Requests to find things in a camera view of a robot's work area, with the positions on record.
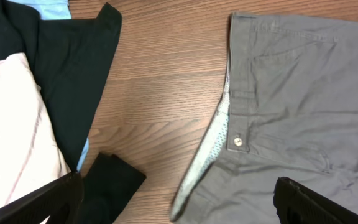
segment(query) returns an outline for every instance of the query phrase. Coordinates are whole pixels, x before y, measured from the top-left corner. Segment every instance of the gray fabric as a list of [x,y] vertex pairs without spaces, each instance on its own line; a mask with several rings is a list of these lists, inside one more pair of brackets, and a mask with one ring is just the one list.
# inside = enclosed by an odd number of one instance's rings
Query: gray fabric
[[172,219],[280,223],[283,176],[358,214],[358,23],[234,13],[230,38],[227,145]]

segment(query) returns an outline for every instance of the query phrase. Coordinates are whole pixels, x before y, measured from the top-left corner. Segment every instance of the wooden surface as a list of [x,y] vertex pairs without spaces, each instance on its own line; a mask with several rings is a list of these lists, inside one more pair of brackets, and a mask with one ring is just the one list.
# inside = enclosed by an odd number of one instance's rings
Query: wooden surface
[[[170,223],[177,188],[223,89],[229,15],[304,14],[358,21],[358,0],[120,0],[121,39],[93,122],[85,174],[99,151],[147,174],[115,223]],[[104,1],[72,0],[73,18]]]

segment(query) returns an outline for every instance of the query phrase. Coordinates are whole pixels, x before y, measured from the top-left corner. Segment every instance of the shirt button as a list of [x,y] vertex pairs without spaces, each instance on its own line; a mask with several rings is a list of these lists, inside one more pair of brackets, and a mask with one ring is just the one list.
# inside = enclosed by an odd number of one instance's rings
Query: shirt button
[[241,140],[241,138],[235,138],[235,139],[234,139],[234,144],[235,144],[237,147],[242,146],[242,140]]

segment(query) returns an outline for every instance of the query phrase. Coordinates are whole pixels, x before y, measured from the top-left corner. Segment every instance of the pink garment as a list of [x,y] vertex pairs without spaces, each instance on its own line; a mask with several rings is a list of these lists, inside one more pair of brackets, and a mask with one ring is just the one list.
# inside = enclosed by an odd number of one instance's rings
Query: pink garment
[[0,61],[0,208],[69,172],[25,54]]

